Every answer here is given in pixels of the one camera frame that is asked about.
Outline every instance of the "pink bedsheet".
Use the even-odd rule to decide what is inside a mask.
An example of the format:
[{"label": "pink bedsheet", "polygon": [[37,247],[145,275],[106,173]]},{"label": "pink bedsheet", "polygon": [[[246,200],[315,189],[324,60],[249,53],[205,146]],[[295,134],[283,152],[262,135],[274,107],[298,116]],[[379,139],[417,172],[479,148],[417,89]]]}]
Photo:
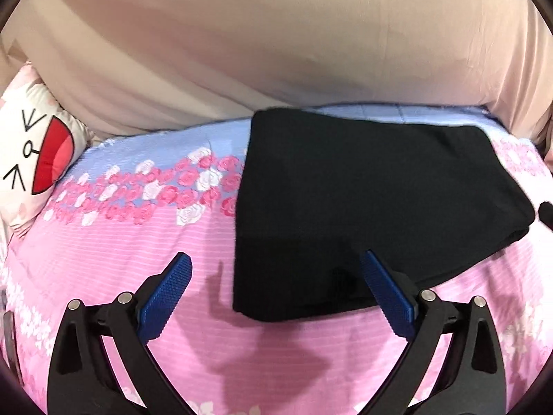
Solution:
[{"label": "pink bedsheet", "polygon": [[[494,146],[536,206],[553,199],[553,178],[533,147],[513,138]],[[206,151],[200,156],[207,159],[175,157],[172,167],[160,170],[142,162],[135,175],[111,166],[101,176],[70,176],[26,240],[10,246],[0,280],[16,312],[27,392],[46,410],[49,359],[69,300],[110,302],[122,291],[136,290],[175,252],[184,251],[193,259],[192,282],[161,337],[149,346],[196,413],[357,413],[405,343],[377,307],[272,325],[234,313],[233,198],[241,163],[233,157],[211,163],[215,158]],[[183,170],[189,175],[178,186],[163,184],[163,176]],[[206,170],[212,171],[211,181],[198,193]],[[118,188],[125,188],[117,197],[127,197],[126,205],[110,205]],[[132,202],[136,195],[148,198],[140,208]],[[78,208],[69,211],[69,206]],[[553,233],[536,221],[521,241],[435,289],[450,301],[466,302],[478,294],[489,302],[510,406],[531,385],[553,346],[552,251]],[[417,399],[428,395],[445,348],[444,340]],[[108,350],[127,397],[139,401],[110,342]]]}]

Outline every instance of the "red mouth print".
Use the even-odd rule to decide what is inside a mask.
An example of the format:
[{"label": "red mouth print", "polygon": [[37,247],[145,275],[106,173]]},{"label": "red mouth print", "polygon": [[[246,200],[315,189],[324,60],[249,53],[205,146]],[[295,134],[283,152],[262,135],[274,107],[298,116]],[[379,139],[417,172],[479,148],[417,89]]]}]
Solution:
[{"label": "red mouth print", "polygon": [[71,163],[74,153],[71,131],[58,117],[52,117],[40,148],[32,194],[41,194],[52,187]]}]

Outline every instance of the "metal screw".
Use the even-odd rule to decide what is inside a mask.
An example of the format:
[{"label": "metal screw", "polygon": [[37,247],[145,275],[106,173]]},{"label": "metal screw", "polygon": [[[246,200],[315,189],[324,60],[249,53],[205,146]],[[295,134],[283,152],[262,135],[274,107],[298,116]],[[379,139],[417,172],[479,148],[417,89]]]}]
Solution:
[{"label": "metal screw", "polygon": [[486,305],[486,300],[481,296],[475,296],[475,304],[478,307],[484,307]]},{"label": "metal screw", "polygon": [[81,302],[78,299],[74,299],[69,302],[67,305],[67,309],[69,310],[76,310],[81,306]]},{"label": "metal screw", "polygon": [[434,301],[436,299],[436,294],[432,290],[423,290],[420,295],[424,301]]},{"label": "metal screw", "polygon": [[117,296],[117,301],[121,304],[127,304],[130,303],[133,299],[133,294],[129,292],[121,293],[121,295]]}]

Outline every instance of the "black strap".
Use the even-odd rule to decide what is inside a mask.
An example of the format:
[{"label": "black strap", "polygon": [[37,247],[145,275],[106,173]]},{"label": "black strap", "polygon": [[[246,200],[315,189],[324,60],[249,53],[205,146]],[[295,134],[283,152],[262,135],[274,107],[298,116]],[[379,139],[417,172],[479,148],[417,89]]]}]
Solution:
[{"label": "black strap", "polygon": [[537,212],[541,222],[553,231],[553,204],[543,202]]}]

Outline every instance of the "folded black garment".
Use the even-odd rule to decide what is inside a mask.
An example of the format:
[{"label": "folded black garment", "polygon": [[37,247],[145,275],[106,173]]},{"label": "folded black garment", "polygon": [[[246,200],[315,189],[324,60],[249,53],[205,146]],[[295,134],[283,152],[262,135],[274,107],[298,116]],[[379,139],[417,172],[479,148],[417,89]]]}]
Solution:
[{"label": "folded black garment", "polygon": [[238,191],[233,309],[283,321],[373,306],[360,252],[431,287],[534,219],[476,127],[258,112]]}]

